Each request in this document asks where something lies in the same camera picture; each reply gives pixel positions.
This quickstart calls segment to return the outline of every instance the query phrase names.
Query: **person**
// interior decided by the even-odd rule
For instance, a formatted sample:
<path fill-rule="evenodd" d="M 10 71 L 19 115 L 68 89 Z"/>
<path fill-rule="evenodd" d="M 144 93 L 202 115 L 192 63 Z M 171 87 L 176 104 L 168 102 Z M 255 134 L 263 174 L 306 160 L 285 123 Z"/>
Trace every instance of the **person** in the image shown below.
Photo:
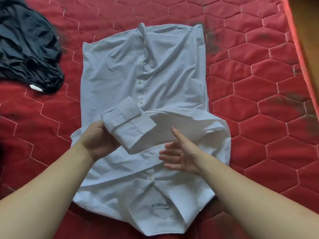
<path fill-rule="evenodd" d="M 319 215 L 249 180 L 171 130 L 177 141 L 159 152 L 164 166 L 201 176 L 252 238 L 318 237 Z M 0 201 L 0 238 L 53 238 L 90 168 L 119 146 L 102 121 L 92 123 L 57 161 Z"/>

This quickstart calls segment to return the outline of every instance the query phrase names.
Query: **shirt cuff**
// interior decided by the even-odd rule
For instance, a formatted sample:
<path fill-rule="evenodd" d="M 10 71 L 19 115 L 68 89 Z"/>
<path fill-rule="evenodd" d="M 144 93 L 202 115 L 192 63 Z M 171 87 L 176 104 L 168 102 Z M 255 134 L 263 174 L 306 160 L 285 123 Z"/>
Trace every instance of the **shirt cuff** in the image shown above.
<path fill-rule="evenodd" d="M 102 112 L 101 117 L 108 132 L 128 154 L 132 154 L 130 149 L 134 144 L 156 126 L 156 123 L 129 96 L 116 106 Z"/>

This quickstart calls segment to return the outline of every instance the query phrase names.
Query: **red quilted fabric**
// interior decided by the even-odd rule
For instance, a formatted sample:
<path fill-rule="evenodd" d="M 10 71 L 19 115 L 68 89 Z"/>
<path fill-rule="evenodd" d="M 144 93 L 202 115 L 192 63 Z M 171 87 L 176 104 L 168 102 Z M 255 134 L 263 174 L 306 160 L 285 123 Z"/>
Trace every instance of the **red quilted fabric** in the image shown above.
<path fill-rule="evenodd" d="M 81 125 L 82 43 L 149 25 L 205 30 L 210 111 L 232 135 L 230 166 L 319 213 L 319 125 L 281 0 L 27 0 L 56 27 L 65 84 L 44 96 L 0 83 L 4 156 L 0 198 L 36 177 L 70 147 Z M 72 204 L 55 237 L 143 238 L 130 225 Z M 248 238 L 217 199 L 185 235 L 157 238 Z"/>

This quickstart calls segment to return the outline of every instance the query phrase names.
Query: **dress shirt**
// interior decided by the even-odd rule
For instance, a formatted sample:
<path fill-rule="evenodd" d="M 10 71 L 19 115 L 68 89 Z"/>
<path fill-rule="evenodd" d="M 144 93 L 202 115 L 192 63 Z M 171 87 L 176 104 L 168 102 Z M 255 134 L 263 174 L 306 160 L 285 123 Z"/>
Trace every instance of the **dress shirt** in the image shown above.
<path fill-rule="evenodd" d="M 226 122 L 208 112 L 201 25 L 162 25 L 83 44 L 82 127 L 103 119 L 121 143 L 89 171 L 74 202 L 147 236 L 184 233 L 214 196 L 199 176 L 164 168 L 173 125 L 204 152 L 230 158 Z"/>

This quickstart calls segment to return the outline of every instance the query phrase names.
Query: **black garment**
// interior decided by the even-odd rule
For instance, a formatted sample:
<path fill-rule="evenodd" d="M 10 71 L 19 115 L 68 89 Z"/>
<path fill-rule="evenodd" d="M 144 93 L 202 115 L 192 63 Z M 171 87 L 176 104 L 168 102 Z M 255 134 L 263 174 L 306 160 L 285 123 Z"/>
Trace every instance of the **black garment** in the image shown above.
<path fill-rule="evenodd" d="M 24 0 L 0 0 L 0 78 L 54 93 L 64 80 L 60 57 L 57 35 L 42 14 Z"/>

